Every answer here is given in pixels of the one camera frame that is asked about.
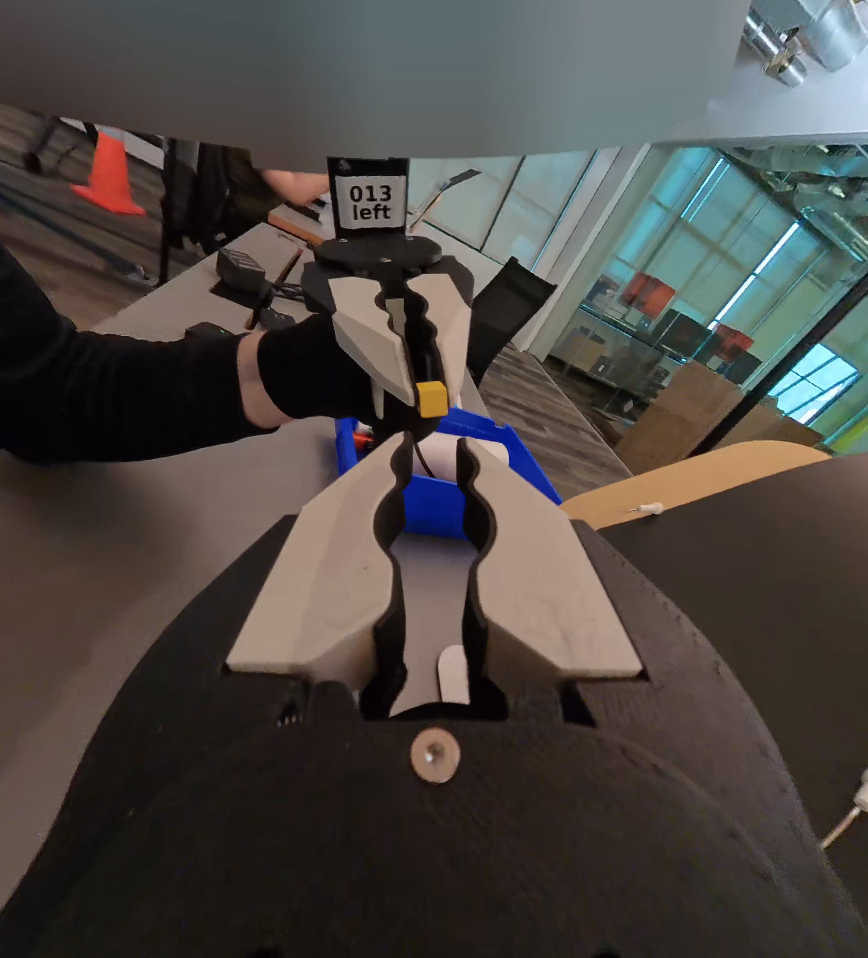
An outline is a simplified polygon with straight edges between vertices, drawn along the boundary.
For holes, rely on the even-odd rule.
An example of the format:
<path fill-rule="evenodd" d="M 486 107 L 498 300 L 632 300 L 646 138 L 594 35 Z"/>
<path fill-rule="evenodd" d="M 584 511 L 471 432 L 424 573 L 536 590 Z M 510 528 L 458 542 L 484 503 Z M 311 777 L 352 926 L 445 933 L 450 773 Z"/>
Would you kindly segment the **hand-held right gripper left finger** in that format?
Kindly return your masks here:
<path fill-rule="evenodd" d="M 394 435 L 301 510 L 228 653 L 231 672 L 341 683 L 363 715 L 391 713 L 407 678 L 392 547 L 413 453 L 408 433 Z"/>

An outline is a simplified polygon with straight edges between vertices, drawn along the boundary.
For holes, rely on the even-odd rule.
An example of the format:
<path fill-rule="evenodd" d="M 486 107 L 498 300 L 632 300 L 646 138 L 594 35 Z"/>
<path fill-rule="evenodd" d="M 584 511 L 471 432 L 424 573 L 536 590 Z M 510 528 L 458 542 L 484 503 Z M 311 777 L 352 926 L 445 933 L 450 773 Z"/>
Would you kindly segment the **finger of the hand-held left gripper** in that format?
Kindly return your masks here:
<path fill-rule="evenodd" d="M 378 418 L 384 416 L 384 398 L 391 396 L 407 409 L 416 407 L 416 388 L 404 337 L 379 304 L 382 287 L 371 279 L 330 279 L 334 306 L 332 325 L 339 347 L 371 381 Z"/>
<path fill-rule="evenodd" d="M 440 380 L 452 409 L 466 374 L 470 306 L 450 275 L 424 273 L 404 282 L 403 307 L 403 337 L 415 388 L 419 381 Z"/>

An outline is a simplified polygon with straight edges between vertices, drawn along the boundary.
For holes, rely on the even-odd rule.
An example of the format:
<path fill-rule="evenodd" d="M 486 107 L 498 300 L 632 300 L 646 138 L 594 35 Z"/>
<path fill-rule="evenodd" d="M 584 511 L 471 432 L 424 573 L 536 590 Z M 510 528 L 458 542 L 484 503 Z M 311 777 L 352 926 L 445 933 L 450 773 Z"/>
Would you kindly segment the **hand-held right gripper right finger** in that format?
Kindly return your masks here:
<path fill-rule="evenodd" d="M 475 548 L 462 618 L 468 687 L 640 677 L 643 664 L 567 514 L 473 439 L 456 448 Z"/>

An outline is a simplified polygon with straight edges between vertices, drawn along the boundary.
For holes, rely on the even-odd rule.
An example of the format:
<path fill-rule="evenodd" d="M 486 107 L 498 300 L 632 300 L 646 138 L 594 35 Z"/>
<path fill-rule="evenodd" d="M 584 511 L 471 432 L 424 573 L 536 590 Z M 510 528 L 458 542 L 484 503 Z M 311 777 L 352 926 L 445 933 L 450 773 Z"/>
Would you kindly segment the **blue plastic bin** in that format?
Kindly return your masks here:
<path fill-rule="evenodd" d="M 556 505 L 562 498 L 511 425 L 460 408 L 453 408 L 440 421 L 437 433 L 494 441 L 507 447 L 509 468 Z M 464 495 L 457 483 L 413 474 L 404 492 L 407 533 L 462 539 Z"/>

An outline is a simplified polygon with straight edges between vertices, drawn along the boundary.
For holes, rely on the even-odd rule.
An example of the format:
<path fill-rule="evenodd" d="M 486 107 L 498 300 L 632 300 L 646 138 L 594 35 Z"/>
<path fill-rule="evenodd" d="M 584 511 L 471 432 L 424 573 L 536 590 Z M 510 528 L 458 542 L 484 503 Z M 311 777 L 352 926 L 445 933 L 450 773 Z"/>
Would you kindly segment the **person's left hand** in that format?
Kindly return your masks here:
<path fill-rule="evenodd" d="M 257 366 L 265 394 L 289 420 L 355 418 L 379 426 L 371 379 L 341 348 L 328 315 L 263 333 Z"/>

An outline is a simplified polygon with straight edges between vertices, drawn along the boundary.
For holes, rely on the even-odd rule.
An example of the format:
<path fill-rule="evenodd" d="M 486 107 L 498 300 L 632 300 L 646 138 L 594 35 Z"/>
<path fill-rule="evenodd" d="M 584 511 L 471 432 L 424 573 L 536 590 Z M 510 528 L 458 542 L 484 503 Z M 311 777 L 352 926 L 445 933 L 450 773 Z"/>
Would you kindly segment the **black office chair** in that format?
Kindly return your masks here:
<path fill-rule="evenodd" d="M 471 304 L 466 369 L 479 387 L 499 353 L 545 306 L 557 286 L 510 257 Z"/>

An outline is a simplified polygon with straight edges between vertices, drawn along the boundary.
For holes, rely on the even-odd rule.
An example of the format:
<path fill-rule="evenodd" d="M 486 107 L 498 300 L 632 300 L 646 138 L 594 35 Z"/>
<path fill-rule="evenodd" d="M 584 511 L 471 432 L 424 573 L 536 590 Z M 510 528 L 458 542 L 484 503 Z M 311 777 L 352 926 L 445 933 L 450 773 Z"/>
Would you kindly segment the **wooden stick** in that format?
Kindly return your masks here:
<path fill-rule="evenodd" d="M 278 274 L 275 281 L 268 282 L 260 294 L 257 304 L 252 309 L 249 318 L 245 322 L 245 329 L 255 329 L 260 324 L 261 314 L 265 310 L 271 310 L 273 301 L 276 298 L 284 299 L 292 303 L 304 304 L 304 294 L 298 283 L 287 281 L 288 275 L 297 266 L 302 254 L 307 249 L 298 248 L 293 256 L 288 260 L 282 271 Z"/>

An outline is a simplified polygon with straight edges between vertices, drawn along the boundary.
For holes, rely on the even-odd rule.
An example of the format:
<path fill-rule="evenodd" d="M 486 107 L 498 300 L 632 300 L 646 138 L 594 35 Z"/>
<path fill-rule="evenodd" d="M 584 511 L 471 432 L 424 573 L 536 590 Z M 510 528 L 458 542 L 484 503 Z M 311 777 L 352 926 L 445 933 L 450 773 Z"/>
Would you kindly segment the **angled desk lamp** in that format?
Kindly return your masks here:
<path fill-rule="evenodd" d="M 476 169 L 467 169 L 460 174 L 455 174 L 440 183 L 436 183 L 428 192 L 425 198 L 418 204 L 413 212 L 410 213 L 406 222 L 406 231 L 412 232 L 430 215 L 433 207 L 440 201 L 441 197 L 449 190 L 460 186 L 465 182 L 480 175 Z"/>

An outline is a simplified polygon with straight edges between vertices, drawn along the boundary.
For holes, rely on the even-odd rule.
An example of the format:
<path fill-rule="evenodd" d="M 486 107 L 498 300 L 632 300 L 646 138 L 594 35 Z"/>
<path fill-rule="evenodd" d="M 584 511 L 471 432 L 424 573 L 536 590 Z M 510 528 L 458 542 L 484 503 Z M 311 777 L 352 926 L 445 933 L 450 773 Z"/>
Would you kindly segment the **black power adapter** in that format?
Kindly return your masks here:
<path fill-rule="evenodd" d="M 232 289 L 245 293 L 261 293 L 265 289 L 267 281 L 263 267 L 236 249 L 218 249 L 215 267 L 218 278 Z"/>

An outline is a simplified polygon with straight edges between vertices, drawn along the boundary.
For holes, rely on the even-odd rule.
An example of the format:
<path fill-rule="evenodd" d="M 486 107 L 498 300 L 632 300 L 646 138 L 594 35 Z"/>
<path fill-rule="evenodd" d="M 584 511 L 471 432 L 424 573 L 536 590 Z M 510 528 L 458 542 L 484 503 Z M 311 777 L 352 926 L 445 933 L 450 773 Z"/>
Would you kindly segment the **white paper roll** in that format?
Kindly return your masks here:
<path fill-rule="evenodd" d="M 456 450 L 462 437 L 450 434 L 433 433 L 420 442 L 414 451 L 413 472 L 416 475 L 435 478 L 449 483 L 456 482 Z M 503 465 L 510 465 L 510 453 L 503 444 L 494 441 L 478 440 L 472 437 L 464 439 L 475 447 L 489 452 Z"/>

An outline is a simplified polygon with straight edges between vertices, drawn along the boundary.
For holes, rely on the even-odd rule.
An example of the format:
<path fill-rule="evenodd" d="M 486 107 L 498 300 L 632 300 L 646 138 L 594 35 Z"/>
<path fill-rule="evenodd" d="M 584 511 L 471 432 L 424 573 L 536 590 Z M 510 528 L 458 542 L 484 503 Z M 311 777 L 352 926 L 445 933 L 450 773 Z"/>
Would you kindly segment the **cardboard box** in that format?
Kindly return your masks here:
<path fill-rule="evenodd" d="M 686 459 L 739 403 L 742 390 L 693 360 L 681 366 L 620 438 L 615 454 L 633 475 Z"/>

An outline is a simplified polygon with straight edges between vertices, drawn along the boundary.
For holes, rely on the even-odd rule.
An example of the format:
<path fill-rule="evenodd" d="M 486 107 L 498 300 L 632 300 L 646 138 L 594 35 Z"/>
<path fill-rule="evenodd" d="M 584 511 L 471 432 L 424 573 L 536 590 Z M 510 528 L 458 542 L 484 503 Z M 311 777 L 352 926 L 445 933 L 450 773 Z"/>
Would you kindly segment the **dark divider panel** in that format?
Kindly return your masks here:
<path fill-rule="evenodd" d="M 661 515 L 626 514 L 655 501 Z M 811 825 L 828 832 L 868 767 L 868 452 L 750 443 L 562 509 L 711 641 L 774 736 Z M 868 921 L 868 816 L 829 856 Z"/>

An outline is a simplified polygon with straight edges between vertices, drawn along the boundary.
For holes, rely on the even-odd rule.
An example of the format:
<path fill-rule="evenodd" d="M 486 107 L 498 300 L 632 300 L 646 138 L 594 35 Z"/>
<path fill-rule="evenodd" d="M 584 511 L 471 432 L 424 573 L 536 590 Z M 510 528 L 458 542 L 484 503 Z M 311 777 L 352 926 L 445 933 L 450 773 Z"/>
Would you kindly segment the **orange traffic cone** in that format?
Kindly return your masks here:
<path fill-rule="evenodd" d="M 88 182 L 85 185 L 71 184 L 71 192 L 106 212 L 144 218 L 147 213 L 134 201 L 131 192 L 124 132 L 105 126 L 97 126 L 96 130 L 97 141 Z"/>

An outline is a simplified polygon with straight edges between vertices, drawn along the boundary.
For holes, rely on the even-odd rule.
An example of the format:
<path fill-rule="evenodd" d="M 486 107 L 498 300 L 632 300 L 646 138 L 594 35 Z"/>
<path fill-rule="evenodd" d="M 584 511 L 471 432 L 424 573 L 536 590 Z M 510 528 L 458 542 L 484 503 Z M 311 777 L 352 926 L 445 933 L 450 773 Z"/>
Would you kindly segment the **yellow green board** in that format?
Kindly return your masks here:
<path fill-rule="evenodd" d="M 868 433 L 868 410 L 858 414 L 848 424 L 830 437 L 827 445 L 832 454 L 845 454 L 856 442 Z"/>

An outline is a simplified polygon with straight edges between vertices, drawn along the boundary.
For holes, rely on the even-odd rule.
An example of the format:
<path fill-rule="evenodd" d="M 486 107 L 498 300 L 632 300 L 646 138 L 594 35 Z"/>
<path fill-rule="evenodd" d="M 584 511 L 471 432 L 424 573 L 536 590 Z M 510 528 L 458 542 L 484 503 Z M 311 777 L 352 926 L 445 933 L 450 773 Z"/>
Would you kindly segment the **spiral metal duct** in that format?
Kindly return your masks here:
<path fill-rule="evenodd" d="M 866 49 L 868 28 L 852 1 L 751 1 L 742 40 L 765 76 L 796 88 L 808 76 L 805 56 L 837 72 Z"/>

